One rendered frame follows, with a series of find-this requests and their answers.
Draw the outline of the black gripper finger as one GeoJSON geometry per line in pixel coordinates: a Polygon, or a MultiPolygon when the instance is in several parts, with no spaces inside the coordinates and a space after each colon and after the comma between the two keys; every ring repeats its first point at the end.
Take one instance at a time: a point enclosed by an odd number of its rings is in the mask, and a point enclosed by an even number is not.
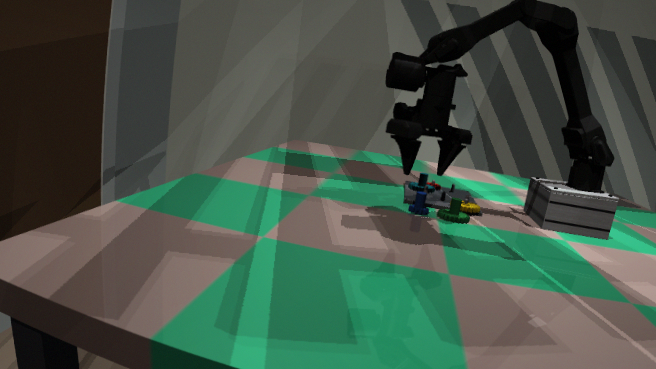
{"type": "Polygon", "coordinates": [[[437,139],[440,146],[439,161],[437,167],[437,175],[443,176],[446,169],[453,162],[453,160],[459,155],[459,152],[466,148],[467,146],[455,145],[442,140],[437,139]]]}
{"type": "Polygon", "coordinates": [[[419,140],[410,140],[391,135],[392,138],[396,141],[399,146],[403,173],[409,175],[413,164],[415,162],[417,153],[421,146],[422,141],[419,140]]]}

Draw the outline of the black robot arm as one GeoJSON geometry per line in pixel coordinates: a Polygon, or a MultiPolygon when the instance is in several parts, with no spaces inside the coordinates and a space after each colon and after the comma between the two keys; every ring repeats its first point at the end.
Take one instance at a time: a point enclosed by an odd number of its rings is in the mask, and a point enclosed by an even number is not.
{"type": "Polygon", "coordinates": [[[568,8],[537,0],[514,0],[469,25],[433,36],[419,57],[394,52],[386,73],[386,87],[416,92],[425,85],[425,95],[452,99],[456,76],[468,76],[462,65],[439,64],[436,68],[426,65],[459,59],[478,41],[516,21],[537,32],[553,57],[568,111],[567,126],[562,127],[564,145],[569,149],[570,159],[574,159],[566,185],[575,190],[605,193],[601,190],[603,176],[606,166],[611,167],[614,155],[601,124],[591,113],[576,53],[577,17],[568,8]]]}

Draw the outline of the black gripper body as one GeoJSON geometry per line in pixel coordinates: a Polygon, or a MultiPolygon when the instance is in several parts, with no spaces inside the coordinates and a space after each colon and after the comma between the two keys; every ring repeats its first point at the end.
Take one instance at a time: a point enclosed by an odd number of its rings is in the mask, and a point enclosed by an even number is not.
{"type": "Polygon", "coordinates": [[[417,123],[391,118],[386,132],[410,140],[417,140],[426,135],[455,145],[471,145],[470,130],[448,125],[450,112],[456,108],[456,105],[451,103],[451,98],[423,94],[423,98],[417,100],[417,104],[421,104],[420,119],[417,123]]]}

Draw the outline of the yellow gear with black stripe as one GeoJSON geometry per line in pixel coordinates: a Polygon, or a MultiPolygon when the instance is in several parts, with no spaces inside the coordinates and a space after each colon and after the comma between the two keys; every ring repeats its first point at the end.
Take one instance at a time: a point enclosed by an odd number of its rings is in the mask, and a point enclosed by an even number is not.
{"type": "Polygon", "coordinates": [[[480,212],[480,206],[469,202],[465,204],[464,201],[462,201],[460,211],[466,211],[471,213],[480,212]]]}

